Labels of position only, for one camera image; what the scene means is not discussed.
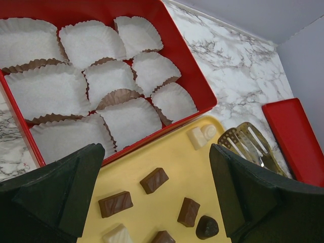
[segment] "chocolate candy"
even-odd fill
[[[206,215],[200,218],[196,229],[196,235],[199,239],[208,239],[218,232],[219,228],[215,219]]]
[[[140,184],[144,188],[146,194],[151,194],[162,186],[168,179],[168,176],[162,168],[156,168],[141,180]]]
[[[159,231],[151,243],[175,243],[176,241],[165,231]]]
[[[184,198],[178,222],[186,227],[193,227],[196,220],[200,204],[190,198]]]
[[[131,194],[128,191],[109,196],[99,200],[99,206],[102,218],[108,218],[111,215],[119,213],[133,206]]]

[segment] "metal tongs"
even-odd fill
[[[287,177],[274,158],[265,137],[249,122],[242,123],[237,128],[228,129],[218,139],[218,144],[245,157],[250,162]]]

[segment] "rectangular chocolate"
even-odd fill
[[[178,222],[186,227],[193,227],[196,220],[200,204],[185,197],[178,217]]]
[[[156,168],[141,180],[140,184],[144,188],[146,194],[151,194],[162,186],[168,179],[168,176],[162,168]]]
[[[175,243],[176,241],[165,231],[159,231],[151,243]]]
[[[133,206],[131,194],[128,191],[101,199],[98,203],[102,218],[108,218]]]

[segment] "round dark chocolate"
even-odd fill
[[[206,215],[199,219],[196,229],[196,235],[199,239],[208,239],[218,234],[218,232],[218,223],[215,219]]]

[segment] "red tray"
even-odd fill
[[[296,179],[324,187],[324,155],[299,99],[266,104],[262,110]]]
[[[164,44],[163,50],[159,53],[169,58],[181,71],[182,77],[178,79],[177,83],[192,96],[198,113],[163,127],[158,132],[107,158],[104,160],[103,165],[188,123],[195,117],[211,110],[217,104],[213,91],[199,69],[168,10],[160,0],[11,0],[1,4],[0,8],[0,19],[10,17],[42,19],[56,25],[58,30],[68,24],[76,24],[93,19],[113,27],[113,20],[118,16],[141,16],[155,26]],[[25,122],[1,71],[0,82],[2,83],[2,93],[12,109],[27,147],[30,148],[31,154],[39,166],[44,166],[45,162],[29,131],[29,126]]]

